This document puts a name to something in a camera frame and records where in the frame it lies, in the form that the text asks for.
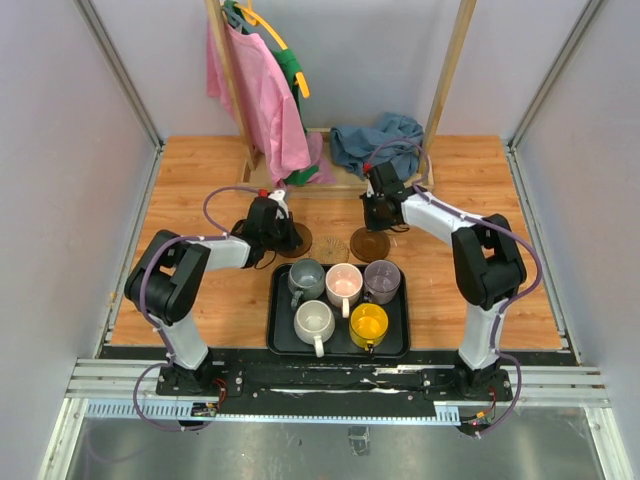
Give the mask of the brown wooden coaster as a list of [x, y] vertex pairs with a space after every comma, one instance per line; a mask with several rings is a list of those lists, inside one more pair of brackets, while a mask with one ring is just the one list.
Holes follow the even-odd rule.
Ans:
[[351, 253], [365, 263], [385, 259], [390, 251], [389, 236], [381, 231], [357, 229], [350, 238]]

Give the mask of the woven rattan coaster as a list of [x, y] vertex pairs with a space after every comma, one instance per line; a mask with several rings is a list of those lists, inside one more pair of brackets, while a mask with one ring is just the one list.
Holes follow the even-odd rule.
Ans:
[[333, 236], [316, 238], [309, 250], [309, 257], [322, 264], [345, 263], [349, 260], [349, 247]]

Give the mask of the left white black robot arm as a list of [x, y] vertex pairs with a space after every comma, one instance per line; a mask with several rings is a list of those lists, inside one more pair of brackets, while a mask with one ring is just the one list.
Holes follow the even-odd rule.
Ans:
[[181, 369], [179, 383], [190, 394], [207, 393], [214, 371], [193, 317], [204, 274], [256, 266], [268, 251], [292, 251], [302, 245], [284, 190], [260, 193], [247, 217], [221, 236], [180, 236], [160, 230], [125, 284], [125, 297], [161, 336], [169, 364]]

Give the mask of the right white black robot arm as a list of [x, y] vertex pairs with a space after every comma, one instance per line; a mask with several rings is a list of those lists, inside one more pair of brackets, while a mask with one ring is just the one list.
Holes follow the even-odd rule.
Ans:
[[456, 285], [467, 302], [465, 333], [458, 349], [465, 367], [454, 373], [453, 387], [463, 399], [477, 399], [489, 387], [485, 369], [498, 362], [501, 315], [527, 277], [508, 221], [501, 215], [465, 212], [419, 186], [410, 188], [388, 163], [367, 163], [364, 176], [368, 186], [361, 200], [368, 230], [406, 225], [451, 248]]

